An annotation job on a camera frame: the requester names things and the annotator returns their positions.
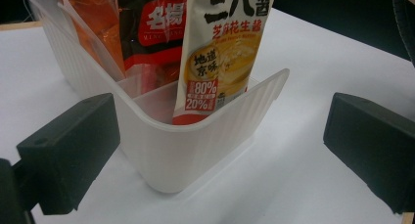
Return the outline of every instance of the percentage label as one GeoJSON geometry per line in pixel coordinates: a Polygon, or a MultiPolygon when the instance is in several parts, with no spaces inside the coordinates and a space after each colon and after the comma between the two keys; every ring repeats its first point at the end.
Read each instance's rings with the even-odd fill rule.
{"type": "Polygon", "coordinates": [[[212,100],[187,99],[186,110],[212,111],[212,100]]]}
{"type": "Polygon", "coordinates": [[[216,80],[198,81],[195,83],[195,94],[215,94],[217,90],[216,80]]]}
{"type": "Polygon", "coordinates": [[[217,79],[189,81],[186,94],[186,111],[213,111],[216,103],[217,79]]]}

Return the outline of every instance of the food package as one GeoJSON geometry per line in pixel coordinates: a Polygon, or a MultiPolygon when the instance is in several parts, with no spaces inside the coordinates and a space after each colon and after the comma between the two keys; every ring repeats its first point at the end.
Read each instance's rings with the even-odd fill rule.
{"type": "Polygon", "coordinates": [[[116,0],[59,1],[72,17],[80,45],[115,81],[125,78],[116,0]]]}
{"type": "Polygon", "coordinates": [[[118,0],[127,78],[140,94],[178,79],[187,0],[118,0]]]}
{"type": "Polygon", "coordinates": [[[173,124],[196,123],[247,91],[273,0],[188,0],[173,124]]]}

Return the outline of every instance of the translucent plastic container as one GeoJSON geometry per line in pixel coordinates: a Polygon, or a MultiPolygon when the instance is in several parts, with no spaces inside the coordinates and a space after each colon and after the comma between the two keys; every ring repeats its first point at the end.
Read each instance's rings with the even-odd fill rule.
{"type": "Polygon", "coordinates": [[[249,91],[192,125],[171,125],[176,83],[145,95],[136,94],[135,80],[119,83],[77,42],[69,16],[57,0],[30,0],[43,22],[62,73],[81,98],[111,92],[121,134],[121,149],[154,189],[185,189],[242,142],[250,138],[280,94],[289,71],[266,80],[251,80],[249,91]]]}

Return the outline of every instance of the black clamp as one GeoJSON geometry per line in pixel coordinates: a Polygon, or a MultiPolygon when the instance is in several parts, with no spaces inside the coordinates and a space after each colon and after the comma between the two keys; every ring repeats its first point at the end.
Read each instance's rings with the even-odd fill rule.
{"type": "Polygon", "coordinates": [[[415,122],[336,93],[324,143],[394,213],[415,211],[415,122]]]}
{"type": "Polygon", "coordinates": [[[112,94],[85,99],[17,145],[21,160],[0,158],[0,223],[34,223],[77,209],[119,145],[112,94]]]}

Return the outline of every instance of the white table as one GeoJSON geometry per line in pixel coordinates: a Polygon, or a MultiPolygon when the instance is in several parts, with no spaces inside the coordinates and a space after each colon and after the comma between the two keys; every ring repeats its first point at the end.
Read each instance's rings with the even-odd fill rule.
{"type": "MultiPolygon", "coordinates": [[[[0,32],[0,157],[77,103],[43,29],[0,32]]],[[[408,61],[273,10],[253,77],[291,75],[254,136],[189,188],[148,187],[115,151],[79,206],[39,224],[400,223],[323,144],[335,92],[372,100],[415,120],[415,69],[408,61]]]]}

